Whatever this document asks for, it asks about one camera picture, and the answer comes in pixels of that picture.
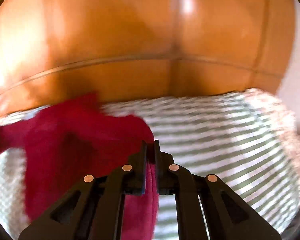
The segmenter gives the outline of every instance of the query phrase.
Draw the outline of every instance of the striped bedsheet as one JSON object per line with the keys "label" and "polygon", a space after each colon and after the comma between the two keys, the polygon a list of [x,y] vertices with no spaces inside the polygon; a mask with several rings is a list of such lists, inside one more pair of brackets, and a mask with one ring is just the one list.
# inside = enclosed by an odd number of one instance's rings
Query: striped bedsheet
{"label": "striped bedsheet", "polygon": [[[161,150],[191,173],[217,174],[281,233],[298,211],[298,176],[269,119],[243,93],[107,104],[109,114],[135,114]],[[173,196],[160,196],[155,239],[178,239]]]}

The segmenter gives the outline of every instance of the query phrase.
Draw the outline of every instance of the mattress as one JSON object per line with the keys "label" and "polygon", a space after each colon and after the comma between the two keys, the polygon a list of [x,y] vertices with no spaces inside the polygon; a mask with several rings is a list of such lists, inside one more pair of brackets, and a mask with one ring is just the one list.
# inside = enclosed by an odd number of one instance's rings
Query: mattress
{"label": "mattress", "polygon": [[[214,97],[158,98],[103,106],[142,117],[161,150],[193,174],[215,173],[282,233],[300,210],[300,138],[282,102],[261,90]],[[12,114],[0,125],[34,116]],[[0,155],[0,223],[13,239],[29,224],[24,211],[25,152]],[[173,196],[160,196],[154,239],[178,239]]]}

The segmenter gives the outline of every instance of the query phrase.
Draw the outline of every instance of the orange leather headboard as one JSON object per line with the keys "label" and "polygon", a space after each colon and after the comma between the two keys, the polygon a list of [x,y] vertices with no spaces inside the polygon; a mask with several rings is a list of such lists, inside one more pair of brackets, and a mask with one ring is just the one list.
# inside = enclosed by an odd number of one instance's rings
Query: orange leather headboard
{"label": "orange leather headboard", "polygon": [[293,0],[5,0],[0,116],[97,90],[102,101],[275,92]]}

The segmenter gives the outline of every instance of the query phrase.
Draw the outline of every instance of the red towel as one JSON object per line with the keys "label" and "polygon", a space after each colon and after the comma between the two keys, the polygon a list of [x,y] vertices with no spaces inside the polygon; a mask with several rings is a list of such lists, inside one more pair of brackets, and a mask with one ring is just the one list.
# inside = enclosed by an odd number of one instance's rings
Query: red towel
{"label": "red towel", "polygon": [[[87,174],[108,175],[154,136],[139,117],[102,114],[95,94],[41,110],[35,117],[0,126],[0,153],[10,147],[26,151],[26,214],[40,216]],[[147,163],[146,193],[127,196],[122,239],[151,240],[158,194],[153,162]]]}

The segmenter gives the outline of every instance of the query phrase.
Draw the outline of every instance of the towel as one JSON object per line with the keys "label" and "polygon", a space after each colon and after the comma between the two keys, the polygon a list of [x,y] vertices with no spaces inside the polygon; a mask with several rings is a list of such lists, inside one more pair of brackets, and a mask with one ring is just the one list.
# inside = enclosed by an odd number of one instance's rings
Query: towel
{"label": "towel", "polygon": [[[0,126],[0,153],[16,147],[26,151],[25,209],[30,220],[39,217],[79,179],[101,177],[125,165],[142,140],[154,136],[139,117],[113,117],[98,108],[97,96],[47,107],[35,117]],[[122,239],[150,240],[158,209],[154,158],[146,167],[146,191],[127,196]]]}

